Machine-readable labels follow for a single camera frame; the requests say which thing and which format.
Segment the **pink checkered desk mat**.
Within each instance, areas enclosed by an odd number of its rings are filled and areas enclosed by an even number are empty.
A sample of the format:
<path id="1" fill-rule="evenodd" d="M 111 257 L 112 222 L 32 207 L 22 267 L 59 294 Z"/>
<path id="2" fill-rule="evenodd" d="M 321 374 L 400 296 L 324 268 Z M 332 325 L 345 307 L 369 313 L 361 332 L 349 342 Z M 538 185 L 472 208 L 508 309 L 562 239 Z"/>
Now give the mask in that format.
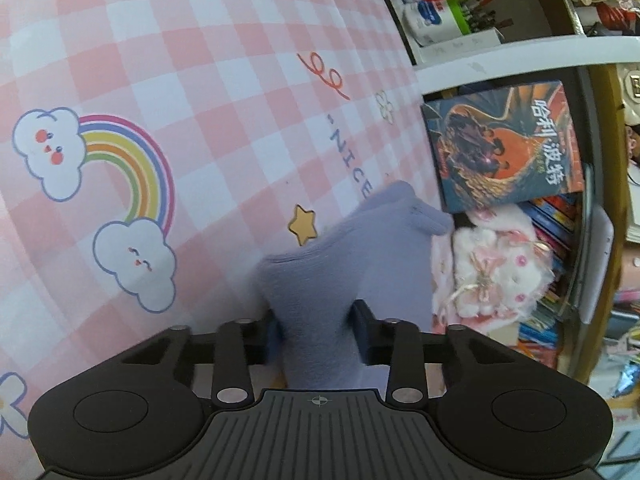
<path id="1" fill-rule="evenodd" d="M 387 183 L 439 202 L 385 0 L 1 0 L 1 474 L 49 388 L 253 315 L 263 255 Z"/>

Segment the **purple and mauve sweater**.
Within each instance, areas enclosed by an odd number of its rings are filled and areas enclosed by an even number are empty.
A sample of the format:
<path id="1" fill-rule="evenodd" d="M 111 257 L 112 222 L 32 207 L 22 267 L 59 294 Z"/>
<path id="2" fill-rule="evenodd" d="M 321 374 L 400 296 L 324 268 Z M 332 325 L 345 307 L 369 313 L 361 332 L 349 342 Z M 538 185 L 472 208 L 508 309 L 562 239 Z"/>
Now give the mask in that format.
<path id="1" fill-rule="evenodd" d="M 315 240 L 258 264 L 257 286 L 282 326 L 284 376 L 292 389 L 375 389 L 388 369 L 361 361 L 348 325 L 364 301 L 380 320 L 432 327 L 432 239 L 452 218 L 395 182 L 366 198 Z"/>

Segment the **white pink plush bunny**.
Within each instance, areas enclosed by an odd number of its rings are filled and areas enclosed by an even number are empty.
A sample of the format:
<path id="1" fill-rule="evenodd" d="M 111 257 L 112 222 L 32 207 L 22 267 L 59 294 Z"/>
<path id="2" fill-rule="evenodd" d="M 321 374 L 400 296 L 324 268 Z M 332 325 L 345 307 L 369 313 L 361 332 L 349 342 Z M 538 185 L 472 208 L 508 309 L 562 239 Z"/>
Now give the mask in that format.
<path id="1" fill-rule="evenodd" d="M 452 234 L 454 291 L 436 314 L 439 327 L 462 324 L 488 334 L 526 320 L 554 281 L 552 250 L 516 205 L 469 211 Z"/>

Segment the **white tablet on books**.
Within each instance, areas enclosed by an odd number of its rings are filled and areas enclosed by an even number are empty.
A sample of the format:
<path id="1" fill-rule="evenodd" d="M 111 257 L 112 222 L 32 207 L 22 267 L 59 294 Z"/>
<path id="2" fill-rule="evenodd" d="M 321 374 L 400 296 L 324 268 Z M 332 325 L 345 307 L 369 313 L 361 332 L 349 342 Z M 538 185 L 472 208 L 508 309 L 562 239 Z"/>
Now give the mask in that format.
<path id="1" fill-rule="evenodd" d="M 578 309 L 580 322 L 584 325 L 591 323 L 596 312 L 613 240 L 614 226 L 603 207 L 595 204 L 591 211 L 588 252 Z"/>

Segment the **Harry Potter book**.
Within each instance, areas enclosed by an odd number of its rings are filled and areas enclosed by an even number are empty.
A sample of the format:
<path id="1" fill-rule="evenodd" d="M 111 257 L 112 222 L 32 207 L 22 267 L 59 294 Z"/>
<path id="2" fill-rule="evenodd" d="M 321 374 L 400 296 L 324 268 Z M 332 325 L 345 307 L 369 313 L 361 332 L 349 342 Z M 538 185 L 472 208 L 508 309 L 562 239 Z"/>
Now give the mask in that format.
<path id="1" fill-rule="evenodd" d="M 450 214 L 584 189 L 561 81 L 458 94 L 423 104 L 422 115 Z"/>

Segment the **white bookshelf frame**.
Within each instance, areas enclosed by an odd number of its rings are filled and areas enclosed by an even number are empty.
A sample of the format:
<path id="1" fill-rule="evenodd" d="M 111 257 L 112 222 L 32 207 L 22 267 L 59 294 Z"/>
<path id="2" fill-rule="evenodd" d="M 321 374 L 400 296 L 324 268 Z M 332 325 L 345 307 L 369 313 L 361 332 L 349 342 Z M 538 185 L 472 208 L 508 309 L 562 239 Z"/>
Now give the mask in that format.
<path id="1" fill-rule="evenodd" d="M 474 82 L 522 79 L 527 75 L 559 70 L 574 70 L 576 73 L 582 105 L 587 113 L 594 201 L 606 212 L 613 226 L 613 241 L 597 307 L 589 323 L 576 327 L 577 335 L 568 368 L 570 376 L 580 382 L 588 382 L 600 359 L 614 292 L 622 278 L 630 198 L 622 87 L 617 80 L 617 66 L 639 61 L 639 38 L 589 38 L 574 32 L 496 46 L 479 44 L 469 50 L 455 50 L 448 61 L 433 61 L 406 33 L 401 23 L 400 0 L 385 0 L 385 3 L 424 96 Z"/>

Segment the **row of shelf books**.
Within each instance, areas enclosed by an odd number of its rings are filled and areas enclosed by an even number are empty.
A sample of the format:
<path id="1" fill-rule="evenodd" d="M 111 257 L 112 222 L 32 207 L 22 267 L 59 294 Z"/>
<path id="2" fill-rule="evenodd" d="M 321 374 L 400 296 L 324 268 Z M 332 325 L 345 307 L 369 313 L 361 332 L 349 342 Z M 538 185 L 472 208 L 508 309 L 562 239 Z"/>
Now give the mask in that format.
<path id="1" fill-rule="evenodd" d="M 573 309 L 576 271 L 582 256 L 582 193 L 534 198 L 519 203 L 532 220 L 538 240 L 551 250 L 553 278 L 532 315 L 518 329 L 518 350 L 556 367 L 564 322 Z"/>

